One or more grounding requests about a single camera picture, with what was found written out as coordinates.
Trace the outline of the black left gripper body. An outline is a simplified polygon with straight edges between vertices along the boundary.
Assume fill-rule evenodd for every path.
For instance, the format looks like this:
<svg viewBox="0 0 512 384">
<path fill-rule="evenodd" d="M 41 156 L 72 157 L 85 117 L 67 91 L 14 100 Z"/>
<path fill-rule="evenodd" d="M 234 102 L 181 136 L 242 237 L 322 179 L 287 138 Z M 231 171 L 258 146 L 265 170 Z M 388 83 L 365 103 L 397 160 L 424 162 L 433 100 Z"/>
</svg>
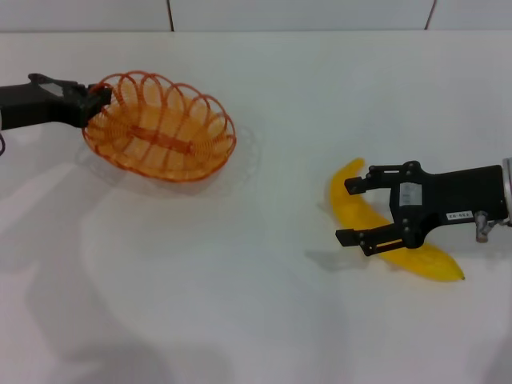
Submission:
<svg viewBox="0 0 512 384">
<path fill-rule="evenodd" d="M 1 88 L 1 129 L 62 122 L 87 125 L 87 89 L 74 81 L 30 74 L 26 84 Z"/>
</svg>

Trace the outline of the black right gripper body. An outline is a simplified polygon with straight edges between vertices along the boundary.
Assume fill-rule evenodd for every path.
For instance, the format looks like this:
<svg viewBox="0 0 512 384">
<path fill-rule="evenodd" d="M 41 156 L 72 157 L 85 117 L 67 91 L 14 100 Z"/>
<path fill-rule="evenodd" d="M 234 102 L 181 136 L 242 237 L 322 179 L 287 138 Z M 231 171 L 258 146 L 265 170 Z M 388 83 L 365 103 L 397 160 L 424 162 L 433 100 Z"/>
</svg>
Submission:
<svg viewBox="0 0 512 384">
<path fill-rule="evenodd" d="M 398 184 L 390 189 L 390 212 L 402 246 L 417 249 L 440 226 L 508 218 L 500 165 L 443 174 L 425 172 L 418 162 L 406 165 Z"/>
</svg>

